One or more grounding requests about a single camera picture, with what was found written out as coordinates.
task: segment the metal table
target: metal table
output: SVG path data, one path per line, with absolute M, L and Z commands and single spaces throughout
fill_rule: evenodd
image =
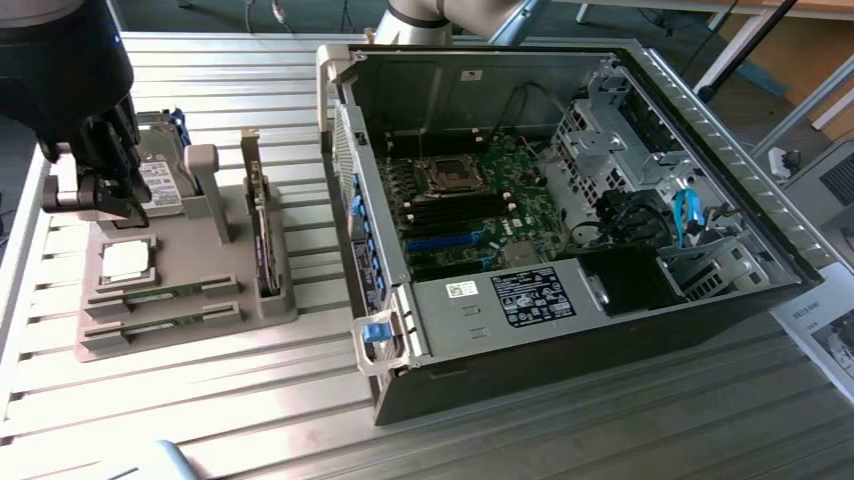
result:
M 237 130 L 261 129 L 300 318 L 77 363 L 85 226 L 38 214 L 37 156 L 9 241 L 24 253 L 9 250 L 0 275 L 0 291 L 18 293 L 0 365 L 0 477 L 88 478 L 88 465 L 148 439 L 176 442 L 217 478 L 854 475 L 854 411 L 768 316 L 691 350 L 373 427 L 315 126 L 313 50 L 359 37 L 124 38 L 137 109 L 184 109 L 193 142 L 220 147 L 223 183 L 243 177 Z

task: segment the green circuit board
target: green circuit board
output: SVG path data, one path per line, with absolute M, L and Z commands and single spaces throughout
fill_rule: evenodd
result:
M 469 232 L 479 232 L 473 246 L 449 247 L 405 253 L 407 264 L 447 266 L 480 261 L 483 269 L 507 268 L 501 249 L 507 244 L 529 242 L 540 261 L 548 261 L 566 245 L 560 211 L 556 208 L 535 166 L 535 157 L 517 137 L 497 134 L 481 153 L 469 154 L 480 175 L 480 192 L 509 192 L 515 209 L 504 215 L 467 222 Z M 411 228 L 404 202 L 429 191 L 428 174 L 419 165 L 424 159 L 388 160 L 380 166 L 385 195 L 395 216 L 399 239 L 405 249 L 405 232 Z

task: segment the barcode sticker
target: barcode sticker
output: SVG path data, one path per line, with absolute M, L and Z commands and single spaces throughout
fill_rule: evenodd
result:
M 165 162 L 143 163 L 139 166 L 145 185 L 151 190 L 151 202 L 143 204 L 143 208 L 172 207 L 181 204 L 181 195 L 177 192 L 175 178 Z

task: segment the floor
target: floor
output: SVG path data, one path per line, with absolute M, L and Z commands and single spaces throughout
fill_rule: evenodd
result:
M 177 8 L 176 0 L 113 0 L 124 29 L 129 31 L 165 32 L 243 32 L 244 3 L 239 0 L 193 0 L 189 8 Z M 288 26 L 296 33 L 361 32 L 375 27 L 385 9 L 384 0 L 301 0 L 281 2 L 287 8 Z M 672 30 L 654 25 L 650 11 L 598 6 L 591 9 L 586 25 L 575 23 L 578 5 L 552 3 L 532 35 L 550 37 L 619 37 L 636 38 L 655 48 L 678 70 L 706 39 L 706 15 L 668 12 L 667 23 Z M 259 1 L 251 12 L 252 30 L 259 33 L 287 32 L 269 12 L 265 1 Z M 714 37 L 687 68 L 684 78 L 695 81 L 720 52 L 724 42 Z M 746 148 L 755 144 L 791 111 L 791 104 L 754 86 L 743 77 L 734 76 L 710 103 L 712 110 L 735 133 Z M 13 209 L 24 183 L 30 160 L 33 138 L 8 120 L 0 119 L 0 145 L 4 146 L 4 175 L 0 178 L 4 232 L 13 220 Z M 798 149 L 802 158 L 811 159 L 828 145 L 823 134 L 816 133 L 804 121 L 780 141 L 784 149 Z M 0 256 L 4 240 L 0 237 Z

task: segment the power supply label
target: power supply label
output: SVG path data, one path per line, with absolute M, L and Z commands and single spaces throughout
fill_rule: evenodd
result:
M 507 323 L 527 327 L 575 316 L 570 297 L 552 267 L 492 277 Z

